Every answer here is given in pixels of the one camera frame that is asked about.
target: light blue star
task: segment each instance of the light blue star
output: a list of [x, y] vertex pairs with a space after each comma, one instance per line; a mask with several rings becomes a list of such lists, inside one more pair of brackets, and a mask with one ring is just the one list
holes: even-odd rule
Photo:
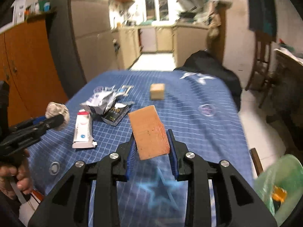
[[153, 182], [138, 183], [137, 185], [150, 193], [149, 209], [164, 202], [178, 210], [178, 205], [172, 196], [172, 192], [180, 188], [182, 184], [175, 180], [165, 180], [159, 168], [157, 168], [157, 175]]

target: white bottle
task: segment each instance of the white bottle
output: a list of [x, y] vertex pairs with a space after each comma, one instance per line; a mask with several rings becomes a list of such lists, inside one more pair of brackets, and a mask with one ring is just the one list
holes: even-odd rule
[[39, 11], [40, 11], [39, 3], [36, 3], [34, 13], [37, 14], [37, 13], [39, 13]]

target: kitchen counter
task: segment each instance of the kitchen counter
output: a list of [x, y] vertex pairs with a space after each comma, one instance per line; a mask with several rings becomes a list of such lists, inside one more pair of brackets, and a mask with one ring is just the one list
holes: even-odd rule
[[137, 26], [122, 26], [119, 28], [112, 29], [112, 33], [118, 32], [119, 30], [131, 30], [131, 29], [141, 29], [141, 28], [174, 28], [174, 27], [186, 27], [186, 28], [198, 28], [198, 29], [205, 29], [208, 30], [208, 26], [197, 23], [197, 24], [192, 24], [192, 23], [184, 23], [184, 22], [176, 22], [172, 25], [137, 25]]

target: blue tablecloth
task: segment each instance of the blue tablecloth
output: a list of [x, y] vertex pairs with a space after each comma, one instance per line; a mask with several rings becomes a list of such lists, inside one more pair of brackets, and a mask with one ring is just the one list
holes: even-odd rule
[[[151, 101], [152, 83], [165, 84], [165, 99]], [[184, 71], [173, 72], [105, 72], [83, 87], [66, 106], [69, 126], [56, 132], [49, 130], [41, 142], [29, 148], [35, 187], [48, 194], [64, 173], [78, 160], [92, 163], [116, 150], [129, 140], [132, 130], [128, 116], [116, 127], [93, 122], [95, 149], [74, 150], [72, 140], [79, 104], [86, 101], [98, 86], [132, 85], [121, 101], [134, 101], [131, 111], [154, 105], [166, 129], [176, 140], [205, 160], [218, 163], [226, 159], [252, 184], [251, 162], [243, 129], [228, 88], [220, 79]], [[50, 164], [57, 161], [60, 173], [52, 176]], [[119, 215], [122, 226], [184, 226], [187, 182], [176, 182], [167, 155], [138, 161], [131, 179], [118, 183]], [[93, 226], [94, 185], [91, 194], [89, 226]], [[213, 225], [215, 221], [212, 198]]]

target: orange sponge block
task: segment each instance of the orange sponge block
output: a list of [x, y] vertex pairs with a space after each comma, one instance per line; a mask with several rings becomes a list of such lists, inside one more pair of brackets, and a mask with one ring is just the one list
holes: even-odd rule
[[164, 125], [154, 105], [128, 114], [140, 160], [151, 159], [170, 151]]

